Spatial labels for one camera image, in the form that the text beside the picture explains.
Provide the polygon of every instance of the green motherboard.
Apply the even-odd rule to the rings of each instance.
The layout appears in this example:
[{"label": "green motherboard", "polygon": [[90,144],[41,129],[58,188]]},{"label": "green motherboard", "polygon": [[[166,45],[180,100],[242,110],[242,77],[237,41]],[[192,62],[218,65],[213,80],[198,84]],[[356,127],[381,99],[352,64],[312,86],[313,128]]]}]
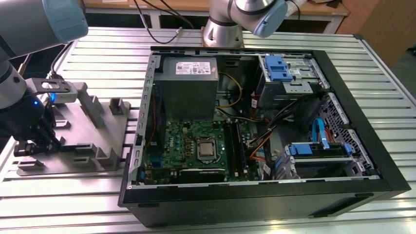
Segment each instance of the green motherboard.
[{"label": "green motherboard", "polygon": [[[238,176],[229,173],[224,124],[224,121],[166,122],[160,168],[218,168],[226,171],[226,181],[252,180],[253,176],[249,173]],[[238,129],[237,137],[241,137],[241,142],[245,143],[252,138],[249,124],[240,122]],[[246,165],[245,156],[237,160],[242,160]]]}]

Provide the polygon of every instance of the aluminum table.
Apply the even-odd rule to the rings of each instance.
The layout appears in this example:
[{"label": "aluminum table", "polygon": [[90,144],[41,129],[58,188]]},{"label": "aluminum table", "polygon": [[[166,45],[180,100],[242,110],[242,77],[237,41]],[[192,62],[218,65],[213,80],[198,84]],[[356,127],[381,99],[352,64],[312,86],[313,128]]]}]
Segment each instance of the aluminum table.
[{"label": "aluminum table", "polygon": [[[152,30],[168,40],[174,30]],[[244,33],[249,48],[325,50],[413,190],[374,201],[337,217],[146,229],[117,207],[122,164],[114,172],[16,174],[18,158],[10,140],[0,155],[0,231],[5,233],[412,233],[416,230],[416,100],[364,40],[350,35],[276,33],[258,39]],[[58,73],[84,81],[100,100],[122,97],[132,104],[125,144],[132,144],[134,119],[149,46],[144,29],[90,28],[58,63]],[[170,43],[201,46],[201,32],[185,30]]]}]

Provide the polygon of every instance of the black cable on table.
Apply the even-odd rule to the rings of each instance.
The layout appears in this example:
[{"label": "black cable on table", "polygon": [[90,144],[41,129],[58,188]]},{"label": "black cable on table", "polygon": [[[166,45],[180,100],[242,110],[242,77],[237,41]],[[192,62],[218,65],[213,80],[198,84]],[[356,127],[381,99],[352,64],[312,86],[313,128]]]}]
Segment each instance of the black cable on table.
[{"label": "black cable on table", "polygon": [[178,18],[180,20],[182,20],[185,23],[189,24],[190,28],[194,29],[193,24],[190,23],[190,21],[186,20],[185,17],[182,17],[181,14],[180,14],[177,11],[174,11],[174,10],[172,9],[172,7],[170,7],[164,1],[161,1],[161,3],[162,3],[176,14],[173,14],[173,13],[169,12],[168,10],[161,9],[160,7],[154,6],[154,5],[150,4],[146,0],[142,0],[142,1],[144,1],[152,8],[157,9],[158,11],[162,11],[162,12],[170,14],[172,16],[174,16],[176,18]]},{"label": "black cable on table", "polygon": [[137,8],[137,10],[138,10],[138,14],[140,14],[140,18],[141,18],[141,21],[142,21],[142,25],[144,25],[144,27],[145,27],[145,30],[146,30],[148,33],[149,33],[150,38],[152,38],[153,41],[156,41],[158,44],[169,44],[169,43],[174,40],[174,38],[177,37],[178,30],[181,30],[181,28],[176,31],[174,36],[173,36],[166,42],[157,40],[157,39],[154,38],[154,36],[153,36],[153,34],[152,34],[150,30],[149,30],[148,24],[146,24],[146,22],[145,22],[145,20],[144,20],[144,16],[142,16],[141,9],[140,9],[140,7],[138,7],[138,3],[137,3],[136,0],[133,0],[133,1],[134,1],[136,8]]}]

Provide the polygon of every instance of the metal bracket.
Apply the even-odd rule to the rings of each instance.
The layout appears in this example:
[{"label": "metal bracket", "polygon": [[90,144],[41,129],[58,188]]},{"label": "metal bracket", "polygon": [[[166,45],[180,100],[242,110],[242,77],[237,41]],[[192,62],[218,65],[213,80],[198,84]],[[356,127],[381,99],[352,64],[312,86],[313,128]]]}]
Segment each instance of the metal bracket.
[{"label": "metal bracket", "polygon": [[312,88],[308,82],[282,82],[286,94],[312,94]]},{"label": "metal bracket", "polygon": [[25,80],[25,84],[34,95],[70,91],[70,86],[62,79],[29,78]]}]

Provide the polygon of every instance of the chip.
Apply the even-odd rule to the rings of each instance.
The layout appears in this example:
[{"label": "chip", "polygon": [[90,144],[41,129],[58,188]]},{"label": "chip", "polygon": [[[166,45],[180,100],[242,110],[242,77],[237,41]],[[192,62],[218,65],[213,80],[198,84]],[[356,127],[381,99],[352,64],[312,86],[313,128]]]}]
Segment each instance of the chip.
[{"label": "chip", "polygon": [[210,163],[216,160],[216,140],[210,136],[200,136],[196,138],[197,153],[196,158],[202,163]]},{"label": "chip", "polygon": [[200,156],[213,156],[212,143],[200,143]]}]

